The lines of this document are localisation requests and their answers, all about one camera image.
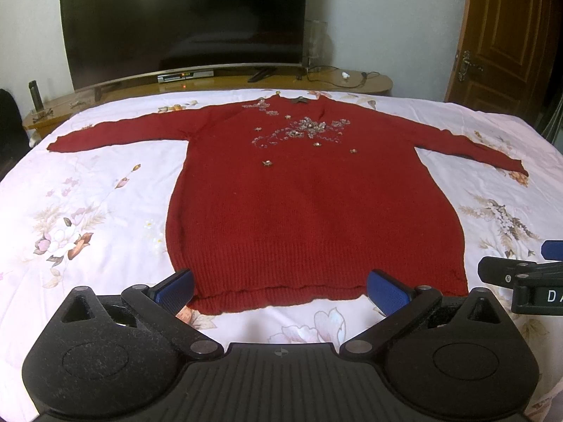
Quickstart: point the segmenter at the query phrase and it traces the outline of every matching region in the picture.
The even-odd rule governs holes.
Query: sweater sleeve
[[[210,107],[147,114],[135,119],[101,122],[91,128],[59,136],[47,146],[54,152],[78,152],[111,145],[160,139],[189,140],[209,121]]]
[[[416,147],[473,159],[503,170],[519,172],[528,176],[521,160],[511,159],[502,152],[474,143],[466,136],[454,135],[449,130],[440,130],[431,125],[414,122],[403,117],[389,114],[382,114],[382,117],[390,125],[398,128],[401,134],[412,141]]]

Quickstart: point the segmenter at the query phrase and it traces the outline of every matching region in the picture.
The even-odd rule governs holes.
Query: black bag
[[[0,89],[0,179],[29,152],[29,139],[21,124],[18,105]]]

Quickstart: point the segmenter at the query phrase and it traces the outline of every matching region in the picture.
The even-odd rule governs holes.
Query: white bedsheet
[[[69,154],[50,153],[47,145],[59,135],[101,121],[176,104],[199,108],[274,93],[180,92],[101,105],[61,125],[0,183],[0,416],[7,422],[29,421],[37,414],[21,380],[21,364],[72,287],[88,285],[98,295],[119,294],[134,283],[155,284],[172,273],[164,224],[188,143],[140,142]],[[281,94],[314,99],[316,92]],[[542,242],[563,238],[563,156],[521,120],[455,104],[344,92],[330,96],[465,134],[523,160],[529,179],[418,149],[460,216],[469,288],[482,285],[477,264],[483,256],[541,262]],[[511,292],[493,290],[508,309]],[[541,380],[527,413],[541,421],[563,389],[563,320],[511,316],[540,365]],[[382,318],[364,296],[215,317],[185,309],[181,317],[225,348],[231,341],[332,341],[337,349]],[[563,419],[563,413],[555,416]]]

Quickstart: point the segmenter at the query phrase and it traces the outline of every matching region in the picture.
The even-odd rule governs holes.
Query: tv stand
[[[51,110],[49,115],[39,121],[35,112],[30,112],[24,118],[23,125],[26,130],[36,130],[44,138],[55,128],[67,121],[73,114],[92,108],[99,104],[110,103],[117,100],[133,97],[146,97],[161,93],[196,91],[196,90],[236,90],[252,89],[254,83],[248,83],[249,77],[261,80],[260,88],[276,90],[305,90],[310,95],[317,91],[330,93],[331,91],[345,91],[348,93],[362,93],[370,95],[388,95],[393,87],[393,81],[385,75],[367,75],[361,71],[346,70],[350,75],[348,80],[342,77],[342,70],[336,68],[321,68],[319,71],[305,70],[297,67],[270,67],[269,71],[260,69],[257,77],[256,69],[233,68],[216,70],[212,77],[174,81],[171,83],[158,83],[156,76],[147,76],[133,80],[121,80],[117,84],[106,84],[95,87],[98,90],[86,89],[44,102],[46,110]]]
[[[265,66],[258,69],[258,71],[248,78],[247,83],[257,83],[262,79],[272,76],[277,68],[275,66]]]

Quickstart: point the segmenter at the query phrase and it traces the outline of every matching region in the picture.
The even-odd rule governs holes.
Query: red sweater
[[[103,122],[48,149],[157,139],[189,141],[166,243],[206,314],[356,298],[374,268],[465,295],[460,221],[415,147],[527,174],[465,136],[323,96]]]

